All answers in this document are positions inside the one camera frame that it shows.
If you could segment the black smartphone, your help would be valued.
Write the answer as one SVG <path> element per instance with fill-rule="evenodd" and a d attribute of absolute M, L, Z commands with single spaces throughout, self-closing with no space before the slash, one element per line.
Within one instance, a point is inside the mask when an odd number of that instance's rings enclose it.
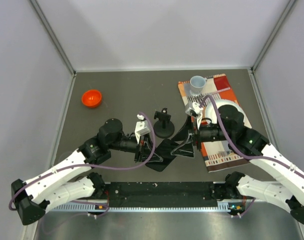
<path fill-rule="evenodd" d="M 164 162 L 147 162 L 145 164 L 146 167 L 155 170 L 157 172 L 164 171 L 171 162 L 176 158 L 176 156 L 171 155 L 171 151 L 178 146 L 178 143 L 170 140 L 164 139 L 160 145 L 157 147 L 157 151 L 164 158 Z"/>

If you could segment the black phone stand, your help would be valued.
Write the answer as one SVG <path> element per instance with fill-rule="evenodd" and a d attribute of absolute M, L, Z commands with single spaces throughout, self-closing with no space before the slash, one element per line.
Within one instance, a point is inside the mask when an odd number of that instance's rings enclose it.
<path fill-rule="evenodd" d="M 153 126 L 157 137 L 167 139 L 174 134 L 175 126 L 171 121 L 171 115 L 168 114 L 166 107 L 161 111 L 156 111 L 154 119 L 157 120 Z"/>

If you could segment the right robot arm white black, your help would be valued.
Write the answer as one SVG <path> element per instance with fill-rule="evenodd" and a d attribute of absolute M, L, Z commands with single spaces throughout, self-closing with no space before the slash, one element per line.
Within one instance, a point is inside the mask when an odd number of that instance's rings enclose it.
<path fill-rule="evenodd" d="M 182 143 L 172 155 L 183 154 L 188 144 L 227 141 L 235 154 L 267 172 L 277 183 L 258 181 L 234 172 L 226 177 L 226 194 L 231 198 L 241 195 L 270 203 L 304 225 L 304 172 L 262 134 L 245 125 L 245 115 L 239 105 L 225 100 L 202 108 L 193 102 L 187 105 L 185 112 L 187 120 L 175 136 L 175 140 Z"/>

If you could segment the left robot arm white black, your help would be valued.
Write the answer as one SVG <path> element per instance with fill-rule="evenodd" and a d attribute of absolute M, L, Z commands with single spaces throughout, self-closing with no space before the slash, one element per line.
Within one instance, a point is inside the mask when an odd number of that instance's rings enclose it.
<path fill-rule="evenodd" d="M 149 121 L 142 115 L 138 118 L 132 134 L 124 134 L 120 120 L 106 120 L 96 136 L 57 165 L 29 180 L 12 182 L 9 209 L 16 211 L 22 224 L 27 226 L 59 205 L 80 198 L 102 197 L 105 183 L 98 173 L 92 172 L 75 182 L 70 180 L 101 166 L 111 157 L 111 150 L 134 153 L 134 160 L 142 164 L 162 163 L 164 158 L 157 153 L 155 133 Z"/>

